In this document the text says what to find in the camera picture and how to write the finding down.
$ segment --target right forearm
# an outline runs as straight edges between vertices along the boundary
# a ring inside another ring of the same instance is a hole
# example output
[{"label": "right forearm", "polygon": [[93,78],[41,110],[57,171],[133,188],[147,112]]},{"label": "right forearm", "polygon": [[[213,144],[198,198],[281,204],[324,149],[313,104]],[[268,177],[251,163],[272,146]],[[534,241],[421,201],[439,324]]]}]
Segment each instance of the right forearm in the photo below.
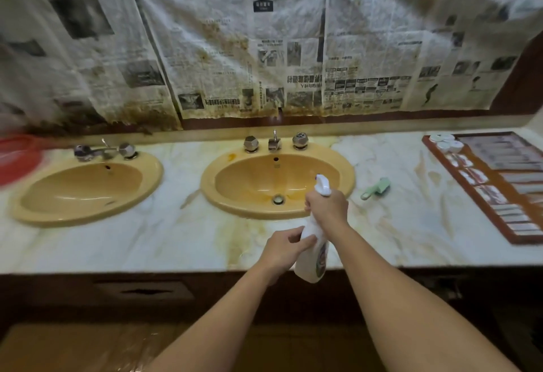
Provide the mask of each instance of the right forearm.
[{"label": "right forearm", "polygon": [[517,371],[469,322],[348,225],[335,225],[328,235],[388,370]]}]

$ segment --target translucent plastic bottle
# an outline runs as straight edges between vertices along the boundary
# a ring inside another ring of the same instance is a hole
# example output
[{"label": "translucent plastic bottle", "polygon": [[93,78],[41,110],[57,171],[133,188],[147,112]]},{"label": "translucent plastic bottle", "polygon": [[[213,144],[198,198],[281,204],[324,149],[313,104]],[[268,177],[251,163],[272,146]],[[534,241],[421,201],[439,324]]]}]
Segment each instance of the translucent plastic bottle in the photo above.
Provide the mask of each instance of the translucent plastic bottle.
[{"label": "translucent plastic bottle", "polygon": [[[317,175],[315,179],[315,190],[322,196],[330,196],[332,191],[330,190],[328,179],[324,175]],[[301,239],[311,235],[316,236],[316,244],[300,254],[294,265],[294,273],[303,280],[315,284],[322,278],[326,271],[328,240],[324,236],[324,231],[322,231],[322,228],[316,222],[313,213],[307,219]]]}]

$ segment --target green brush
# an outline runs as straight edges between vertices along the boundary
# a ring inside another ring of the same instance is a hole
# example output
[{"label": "green brush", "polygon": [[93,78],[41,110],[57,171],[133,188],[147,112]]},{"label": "green brush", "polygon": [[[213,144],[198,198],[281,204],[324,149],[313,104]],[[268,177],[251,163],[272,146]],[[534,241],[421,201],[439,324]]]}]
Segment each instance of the green brush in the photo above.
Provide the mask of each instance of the green brush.
[{"label": "green brush", "polygon": [[380,178],[379,182],[377,182],[375,185],[370,186],[367,188],[362,196],[360,197],[362,200],[367,200],[371,197],[371,195],[383,195],[386,190],[390,188],[390,179],[388,178]]}]

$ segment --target sink drain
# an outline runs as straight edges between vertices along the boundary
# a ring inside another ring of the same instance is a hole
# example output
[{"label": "sink drain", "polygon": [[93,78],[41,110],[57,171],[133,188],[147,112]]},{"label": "sink drain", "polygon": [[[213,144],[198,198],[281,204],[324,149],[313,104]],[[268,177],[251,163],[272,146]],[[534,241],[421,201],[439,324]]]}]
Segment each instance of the sink drain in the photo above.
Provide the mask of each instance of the sink drain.
[{"label": "sink drain", "polygon": [[285,198],[282,195],[275,195],[272,199],[274,205],[282,205],[285,203]]}]

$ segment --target bottle label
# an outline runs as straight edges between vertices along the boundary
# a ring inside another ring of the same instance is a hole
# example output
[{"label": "bottle label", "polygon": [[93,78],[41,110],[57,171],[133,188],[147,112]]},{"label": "bottle label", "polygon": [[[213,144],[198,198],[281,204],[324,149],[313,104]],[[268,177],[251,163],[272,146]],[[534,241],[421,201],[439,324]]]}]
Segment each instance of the bottle label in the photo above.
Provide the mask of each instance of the bottle label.
[{"label": "bottle label", "polygon": [[324,274],[324,271],[326,271],[326,255],[328,252],[328,242],[325,242],[324,245],[322,245],[319,257],[316,260],[316,275],[317,277],[321,278]]}]

